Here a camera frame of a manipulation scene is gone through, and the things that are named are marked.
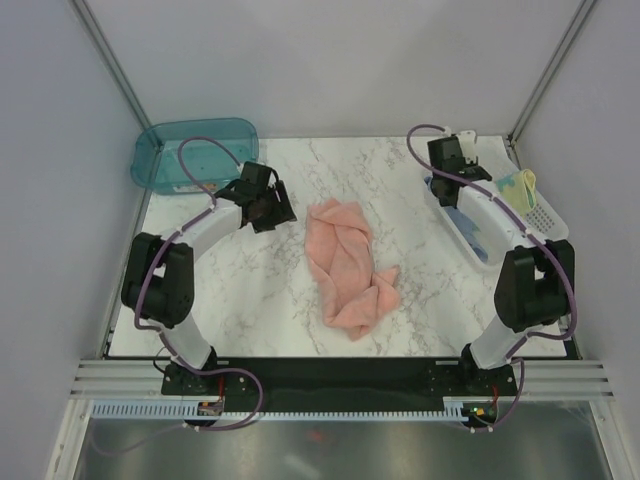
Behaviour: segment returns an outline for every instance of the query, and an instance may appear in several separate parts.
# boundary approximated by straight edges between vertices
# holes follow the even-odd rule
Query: white marble surface
[[[417,145],[426,146],[418,139]],[[261,142],[261,161],[275,168],[298,221],[255,235],[248,227],[219,242],[196,264],[193,313],[223,356],[458,355],[494,315],[497,273],[478,273],[458,250],[437,212],[424,202],[425,171],[401,138],[286,139]],[[506,156],[500,137],[480,137],[484,155]],[[376,266],[400,265],[400,308],[371,335],[351,342],[321,320],[319,295],[304,256],[307,206],[329,197],[357,200],[372,226]],[[143,230],[184,223],[207,204],[204,195],[151,198]],[[548,330],[557,333],[557,327]],[[157,336],[119,313],[110,354],[156,355]],[[532,339],[528,356],[563,356],[561,342]]]

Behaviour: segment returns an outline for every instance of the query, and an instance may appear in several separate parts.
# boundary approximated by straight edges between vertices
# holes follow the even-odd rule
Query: crumpled towel
[[[396,265],[373,271],[373,235],[356,202],[329,199],[309,207],[305,251],[320,289],[325,325],[358,340],[400,305]]]
[[[523,217],[536,208],[536,174],[528,168],[496,180],[495,184],[500,195]]]

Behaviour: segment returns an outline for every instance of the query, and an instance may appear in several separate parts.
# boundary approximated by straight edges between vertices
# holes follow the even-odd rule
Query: translucent blue container
[[[258,159],[256,129],[241,118],[161,123],[145,130],[136,141],[131,165],[133,181],[161,195],[199,192],[178,162],[180,143],[196,136],[218,140],[240,163]],[[210,142],[189,142],[182,149],[182,158],[189,172],[212,191],[240,177],[233,160]]]

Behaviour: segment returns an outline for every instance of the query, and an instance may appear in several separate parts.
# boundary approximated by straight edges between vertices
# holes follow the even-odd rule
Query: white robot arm
[[[269,185],[271,176],[275,184]],[[176,242],[171,243],[158,267],[164,274],[153,273],[149,287],[142,292],[152,259],[168,242],[176,229],[161,235],[141,233],[131,245],[122,303],[135,310],[144,293],[141,318],[160,333],[171,348],[192,368],[201,370],[216,356],[202,337],[191,314],[194,302],[194,263],[225,236],[251,223],[256,233],[273,230],[276,225],[296,220],[284,183],[275,170],[247,162],[239,180],[216,193],[212,213],[193,224]]]
[[[527,226],[526,235],[509,214],[519,215],[505,201],[491,176],[478,165],[475,133],[463,132],[428,143],[431,165],[440,172],[463,178],[466,185],[434,172],[431,192],[442,207],[457,208],[488,237],[499,251],[507,252],[494,294],[496,315],[475,341],[467,345],[462,359],[471,369],[491,370],[510,361],[528,335],[556,322],[569,311],[566,291],[558,272],[529,235],[545,245],[559,261],[573,286],[575,254],[566,240],[550,241]]]

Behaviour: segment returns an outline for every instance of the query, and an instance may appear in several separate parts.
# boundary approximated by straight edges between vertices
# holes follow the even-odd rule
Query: gray wall
[[[139,195],[138,134],[65,0],[0,2],[0,477],[42,478]]]
[[[507,133],[579,0],[87,0],[152,123]]]
[[[640,452],[640,2],[603,0],[519,150],[576,248],[579,339]]]

